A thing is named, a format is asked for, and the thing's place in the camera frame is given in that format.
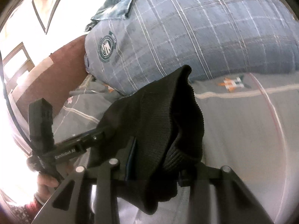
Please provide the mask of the left hand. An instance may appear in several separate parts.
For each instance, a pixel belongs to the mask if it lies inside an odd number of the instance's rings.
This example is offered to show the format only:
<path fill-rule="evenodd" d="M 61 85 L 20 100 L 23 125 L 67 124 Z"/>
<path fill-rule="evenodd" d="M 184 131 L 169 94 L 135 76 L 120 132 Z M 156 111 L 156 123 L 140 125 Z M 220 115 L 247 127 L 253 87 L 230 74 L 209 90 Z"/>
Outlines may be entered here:
<path fill-rule="evenodd" d="M 37 192 L 34 194 L 35 198 L 40 202 L 40 204 L 45 204 L 51 197 L 51 189 L 57 188 L 60 183 L 51 175 L 45 173 L 38 173 L 37 177 Z"/>

